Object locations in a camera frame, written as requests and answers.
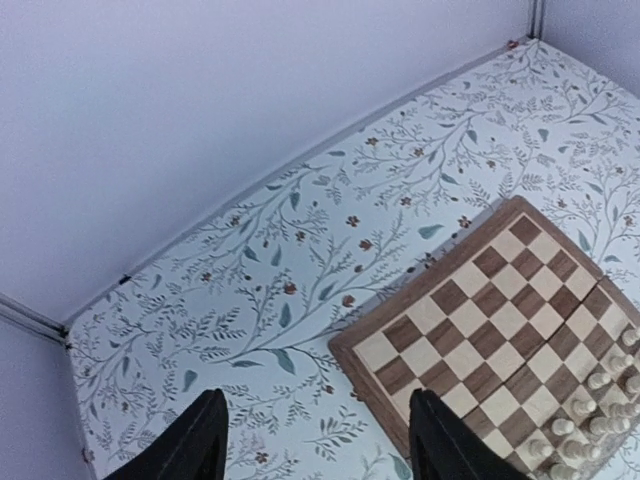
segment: patterned surface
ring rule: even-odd
[[[640,300],[639,119],[636,98],[532,42],[212,218],[74,323],[99,476],[222,385],[230,480],[410,478],[328,339],[518,193]],[[636,435],[599,478],[640,478]]]

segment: dark square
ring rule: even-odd
[[[456,374],[442,360],[427,370],[420,377],[420,383],[424,388],[433,390],[436,395],[442,397],[449,390],[455,387],[460,381]]]
[[[566,320],[571,316],[576,308],[578,308],[578,305],[580,305],[580,300],[576,298],[571,290],[563,285],[558,289],[555,295],[551,297],[551,300],[549,300],[549,305],[551,305],[555,309],[555,311],[558,312],[560,316]]]
[[[551,378],[545,382],[547,390],[560,403],[564,403],[575,392],[578,385],[580,385],[578,379],[564,365],[560,365]]]
[[[448,318],[427,333],[427,340],[443,357],[462,343],[464,337]]]
[[[487,317],[496,313],[507,302],[506,297],[493,283],[487,283],[473,296],[473,302]]]
[[[527,280],[531,280],[533,276],[538,273],[538,270],[542,268],[543,263],[536,257],[531,250],[525,248],[516,258],[511,262],[513,268],[515,268],[520,275]]]
[[[556,333],[554,333],[548,341],[549,346],[562,360],[566,360],[567,357],[580,343],[580,339],[576,337],[576,334],[563,324]]]
[[[502,381],[486,363],[476,368],[467,378],[464,385],[478,402],[484,401],[500,386]]]
[[[431,295],[445,315],[451,315],[462,305],[467,296],[453,280],[449,280],[437,292]]]
[[[526,323],[509,341],[525,360],[533,357],[533,354],[544,345],[544,337],[529,323]]]
[[[593,327],[593,330],[591,330],[589,336],[584,339],[583,343],[585,347],[593,353],[594,357],[601,360],[604,354],[611,348],[611,345],[613,345],[613,339],[607,331],[597,323],[596,326]]]
[[[529,245],[540,234],[540,229],[527,217],[520,218],[509,230],[525,245]]]
[[[382,333],[398,352],[403,352],[422,337],[418,327],[406,315]]]
[[[469,342],[485,360],[494,354],[505,342],[506,338],[491,322],[485,322],[469,337]]]
[[[402,357],[396,357],[376,372],[376,376],[384,389],[393,395],[403,389],[416,378]]]
[[[519,408],[513,415],[502,422],[499,430],[511,446],[516,448],[524,442],[536,428],[536,424],[533,423],[529,414],[522,408]]]
[[[525,318],[531,320],[531,318],[538,313],[538,310],[544,305],[544,298],[530,285],[526,284],[522,290],[520,290],[515,297],[511,299],[511,303],[515,305],[520,313]]]
[[[591,312],[591,315],[596,317],[597,320],[600,320],[604,312],[606,312],[611,305],[611,300],[609,300],[609,297],[607,297],[600,288],[595,287],[582,303],[587,307],[587,310]]]
[[[505,382],[505,387],[511,392],[521,405],[529,400],[529,397],[536,393],[542,386],[538,376],[533,373],[528,365],[523,365],[516,373]]]
[[[488,278],[493,278],[505,267],[507,261],[493,247],[489,247],[478,255],[473,263]]]
[[[549,267],[549,270],[555,273],[560,280],[566,282],[567,280],[569,280],[571,274],[576,271],[578,265],[576,265],[576,262],[571,260],[569,255],[567,255],[564,250],[560,250],[549,261],[547,267]]]

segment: black object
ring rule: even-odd
[[[223,480],[229,413],[205,390],[149,447],[105,480]]]
[[[414,480],[528,480],[498,457],[431,390],[411,395]]]

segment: chessboard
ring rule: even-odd
[[[523,473],[542,478],[559,463],[590,478],[629,433],[594,435],[589,425],[636,401],[626,382],[640,374],[638,361],[620,371],[612,359],[635,359],[640,342],[627,346],[622,334],[637,325],[640,313],[600,268],[515,197],[330,349],[405,458],[409,398],[429,388]],[[612,381],[590,388],[604,372]],[[576,400],[597,408],[577,415]],[[557,419],[574,422],[573,433],[555,435]],[[553,453],[533,455],[532,440]],[[572,440],[603,455],[570,458]]]

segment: chessboard border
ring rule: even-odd
[[[375,392],[378,386],[375,380],[367,375],[366,366],[358,358],[354,347],[365,338],[380,330],[391,319],[396,318],[412,304],[432,291],[443,280],[460,268],[464,263],[478,254],[506,227],[521,215],[527,215],[543,231],[560,244],[587,272],[594,276],[596,283],[604,278],[604,273],[591,258],[569,239],[558,227],[540,213],[533,205],[521,196],[514,196],[502,203],[496,212],[467,238],[454,247],[441,260],[434,263],[427,271],[415,278],[409,285],[387,299],[381,305],[364,315],[355,324],[344,330],[329,342],[329,350],[334,355],[344,373],[353,383],[358,395],[365,402],[374,417],[383,427],[391,442],[400,454],[410,457],[409,435],[406,421],[396,411],[391,401]],[[636,324],[640,324],[640,316],[629,300],[611,281],[604,287],[607,293],[623,307],[625,313]]]

